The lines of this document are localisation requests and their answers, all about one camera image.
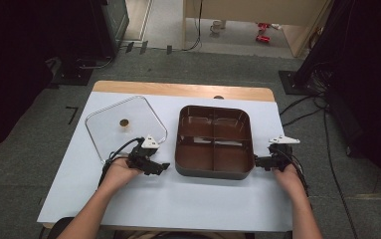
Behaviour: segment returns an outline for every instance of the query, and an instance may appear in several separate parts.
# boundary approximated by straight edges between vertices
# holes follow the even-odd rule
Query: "floor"
[[[166,49],[171,46],[173,49],[189,49],[198,38],[198,19],[186,20],[186,39],[183,46],[182,41],[182,1],[176,0],[152,0],[151,4],[146,4],[148,0],[127,1],[130,26],[125,33],[124,43],[126,45],[134,42],[139,46],[147,41],[148,48]],[[146,11],[146,6],[150,5],[150,11]],[[134,20],[135,18],[147,18],[147,23]],[[260,57],[280,57],[293,58],[293,55],[286,42],[281,26],[270,27],[263,34],[270,37],[268,43],[257,42],[259,27],[256,23],[227,21],[226,28],[219,34],[213,34],[210,30],[213,20],[202,19],[200,21],[200,43],[193,50],[203,53],[219,53],[233,55],[247,55]],[[135,32],[141,31],[140,38],[127,37]],[[305,59],[308,49],[299,56]]]

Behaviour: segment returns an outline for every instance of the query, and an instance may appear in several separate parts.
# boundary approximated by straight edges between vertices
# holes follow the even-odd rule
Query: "small round object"
[[[128,119],[122,119],[119,121],[119,125],[126,127],[128,126]]]

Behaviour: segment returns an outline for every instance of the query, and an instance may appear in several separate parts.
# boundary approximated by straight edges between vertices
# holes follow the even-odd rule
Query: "person's left hand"
[[[128,181],[142,172],[136,168],[129,168],[126,161],[127,158],[122,157],[116,159],[111,164],[99,187],[100,189],[107,190],[110,193],[116,193],[122,186],[127,184]]]

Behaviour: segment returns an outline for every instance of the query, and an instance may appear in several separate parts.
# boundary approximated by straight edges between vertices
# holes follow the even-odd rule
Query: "gray carpet floor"
[[[207,53],[121,50],[108,66],[94,70],[87,86],[43,90],[0,143],[0,238],[38,238],[36,222],[93,84],[100,80],[270,88],[282,110],[300,96],[285,94],[279,70],[296,71],[302,60]],[[71,123],[74,111],[79,108]],[[285,113],[288,122],[316,109],[304,101]],[[336,176],[346,196],[359,238],[381,238],[381,170],[367,158],[345,154],[345,143],[332,115],[317,113],[285,127],[298,138],[293,147],[309,185],[310,200],[324,238],[354,238],[327,157],[324,117]],[[109,238],[101,232],[99,238]],[[258,233],[283,238],[283,233]]]

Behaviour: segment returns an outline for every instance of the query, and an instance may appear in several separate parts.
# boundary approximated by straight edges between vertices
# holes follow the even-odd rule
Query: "white table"
[[[168,129],[166,141],[151,157],[170,162],[160,176],[139,175],[110,202],[101,226],[116,229],[289,231],[291,206],[271,172],[254,168],[244,180],[182,176],[174,152],[180,110],[188,105],[241,109],[249,114],[254,152],[268,155],[268,140],[284,135],[275,102],[214,100],[142,95]],[[76,216],[97,188],[102,164],[85,118],[136,94],[92,92],[67,149],[38,222],[51,228]]]

